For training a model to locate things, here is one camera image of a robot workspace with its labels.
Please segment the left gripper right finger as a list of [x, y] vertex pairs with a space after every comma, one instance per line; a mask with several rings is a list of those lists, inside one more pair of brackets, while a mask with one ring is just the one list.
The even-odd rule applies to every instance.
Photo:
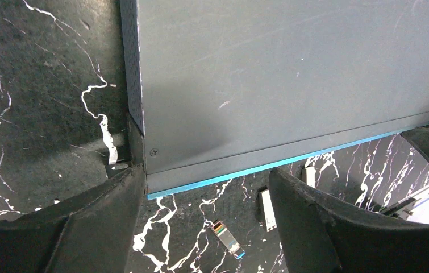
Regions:
[[289, 272], [429, 272], [429, 224], [361, 209], [279, 168], [268, 189]]

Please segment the large teal network switch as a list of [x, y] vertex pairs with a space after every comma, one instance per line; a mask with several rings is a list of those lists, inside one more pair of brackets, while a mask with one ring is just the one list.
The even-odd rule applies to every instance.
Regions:
[[120, 1], [150, 199], [429, 124], [429, 1]]

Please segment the small silver plug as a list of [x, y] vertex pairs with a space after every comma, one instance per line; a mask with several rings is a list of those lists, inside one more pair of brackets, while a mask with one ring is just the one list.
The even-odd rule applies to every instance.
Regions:
[[211, 230], [231, 255], [237, 260], [243, 258], [245, 251], [221, 220], [214, 221], [211, 225]]
[[268, 188], [264, 188], [259, 192], [260, 204], [260, 220], [264, 224], [267, 232], [273, 231], [277, 227], [272, 201]]

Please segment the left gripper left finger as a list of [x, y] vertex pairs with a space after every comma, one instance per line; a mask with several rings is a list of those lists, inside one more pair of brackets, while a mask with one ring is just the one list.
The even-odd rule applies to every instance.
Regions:
[[0, 221], [0, 272], [123, 272], [145, 179], [138, 164], [58, 204]]

